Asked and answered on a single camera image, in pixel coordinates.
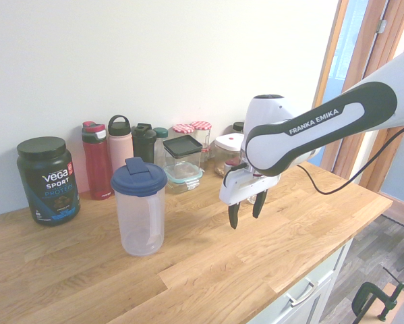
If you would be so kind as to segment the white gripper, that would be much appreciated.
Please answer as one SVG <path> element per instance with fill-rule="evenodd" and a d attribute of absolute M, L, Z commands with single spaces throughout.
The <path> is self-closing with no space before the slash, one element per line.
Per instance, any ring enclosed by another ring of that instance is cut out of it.
<path fill-rule="evenodd" d="M 268 189 L 277 185 L 280 176 L 256 175 L 248 170 L 247 163 L 232 167 L 223 178 L 219 198 L 228 205 L 229 223 L 237 228 L 240 202 L 256 195 L 252 210 L 254 218 L 258 218 L 266 200 Z"/>

